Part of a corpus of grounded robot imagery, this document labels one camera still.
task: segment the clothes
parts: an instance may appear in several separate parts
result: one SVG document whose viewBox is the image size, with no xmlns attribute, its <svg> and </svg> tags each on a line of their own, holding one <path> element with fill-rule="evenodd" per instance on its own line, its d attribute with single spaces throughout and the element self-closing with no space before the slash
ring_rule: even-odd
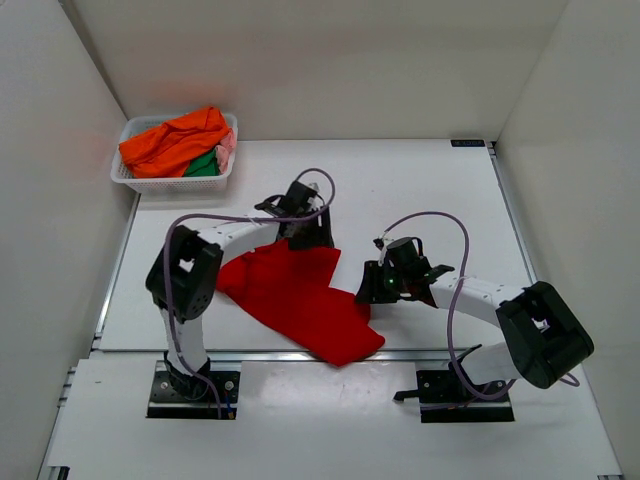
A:
<svg viewBox="0 0 640 480">
<path fill-rule="evenodd" d="M 216 177 L 218 175 L 220 175 L 220 169 L 216 160 L 216 149 L 213 148 L 194 159 L 183 177 Z"/>
<path fill-rule="evenodd" d="M 216 145 L 216 158 L 218 159 L 218 167 L 220 173 L 225 173 L 229 165 L 229 155 L 236 148 L 236 134 L 231 130 L 227 136 L 220 140 L 220 144 Z"/>
<path fill-rule="evenodd" d="M 329 287 L 340 250 L 289 250 L 288 241 L 226 264 L 217 289 L 273 330 L 340 367 L 378 350 L 384 338 L 367 323 L 369 305 Z"/>
<path fill-rule="evenodd" d="M 230 131 L 220 110 L 202 108 L 122 142 L 122 163 L 136 178 L 181 177 Z"/>
</svg>

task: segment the white wall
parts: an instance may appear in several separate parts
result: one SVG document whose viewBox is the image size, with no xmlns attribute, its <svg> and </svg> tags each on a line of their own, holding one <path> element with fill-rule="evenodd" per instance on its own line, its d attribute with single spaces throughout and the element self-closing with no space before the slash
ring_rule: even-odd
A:
<svg viewBox="0 0 640 480">
<path fill-rule="evenodd" d="M 640 2 L 571 2 L 498 152 L 539 276 L 594 337 L 587 374 L 628 479 L 640 478 L 639 133 Z"/>
<path fill-rule="evenodd" d="M 131 196 L 124 115 L 55 0 L 0 1 L 0 478 L 35 478 Z"/>
<path fill-rule="evenodd" d="M 244 139 L 496 139 L 566 0 L 66 0 L 125 113 Z"/>
</svg>

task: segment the white table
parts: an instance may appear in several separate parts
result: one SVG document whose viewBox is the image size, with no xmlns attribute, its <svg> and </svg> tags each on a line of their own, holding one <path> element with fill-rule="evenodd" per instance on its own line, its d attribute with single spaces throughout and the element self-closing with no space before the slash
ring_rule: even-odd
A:
<svg viewBox="0 0 640 480">
<path fill-rule="evenodd" d="M 78 367 L 49 465 L 69 466 L 70 479 L 595 480 L 598 474 L 619 473 L 581 369 L 575 372 L 585 382 L 579 389 L 558 384 L 543 391 L 516 383 L 513 423 L 421 424 L 417 403 L 390 401 L 396 390 L 415 388 L 414 362 L 374 357 L 336 370 L 308 361 L 248 361 L 249 351 L 273 358 L 304 354 L 219 294 L 205 314 L 205 345 L 246 356 L 238 419 L 146 419 L 153 371 L 166 339 L 144 279 L 167 226 L 194 211 L 244 214 L 263 198 L 284 192 L 310 166 L 327 170 L 338 186 L 332 226 L 342 256 L 333 286 L 355 291 L 363 262 L 377 256 L 372 239 L 399 217 L 427 209 L 450 212 L 467 225 L 469 274 L 529 283 L 484 148 L 454 149 L 440 140 L 243 142 L 224 195 L 141 199 L 100 351 Z M 318 181 L 326 192 L 326 182 Z M 458 267 L 462 236 L 455 225 L 416 219 L 398 230 L 421 237 L 433 264 Z M 384 348 L 396 353 L 446 346 L 444 312 L 424 305 L 375 306 L 371 325 L 386 338 Z M 455 335 L 461 347 L 502 338 L 494 327 L 463 315 Z"/>
</svg>

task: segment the laundry basket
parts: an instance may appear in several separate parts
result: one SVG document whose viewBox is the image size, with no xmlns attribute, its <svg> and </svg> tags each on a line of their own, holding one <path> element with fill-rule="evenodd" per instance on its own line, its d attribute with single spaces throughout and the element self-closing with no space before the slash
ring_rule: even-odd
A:
<svg viewBox="0 0 640 480">
<path fill-rule="evenodd" d="M 227 125 L 231 127 L 238 137 L 238 119 L 224 113 Z M 120 143 L 138 135 L 150 128 L 156 127 L 178 115 L 151 115 L 147 117 L 132 118 L 127 122 L 120 135 Z M 227 179 L 233 171 L 233 163 L 236 159 L 236 151 L 229 155 L 227 171 L 215 177 L 181 177 L 181 178 L 134 178 L 129 169 L 122 163 L 120 150 L 116 149 L 111 164 L 111 180 L 116 183 L 124 183 L 139 193 L 167 193 L 167 192 L 206 192 L 224 190 L 227 187 Z"/>
</svg>

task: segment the folded red fabric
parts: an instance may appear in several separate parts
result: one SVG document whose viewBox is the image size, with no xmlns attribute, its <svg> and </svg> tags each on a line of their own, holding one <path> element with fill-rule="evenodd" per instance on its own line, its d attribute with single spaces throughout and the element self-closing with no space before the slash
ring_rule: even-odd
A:
<svg viewBox="0 0 640 480">
<path fill-rule="evenodd" d="M 217 289 L 264 325 L 337 367 L 360 360 L 384 344 L 369 326 L 369 305 L 329 287 L 340 250 L 289 250 L 287 240 L 226 264 Z"/>
</svg>

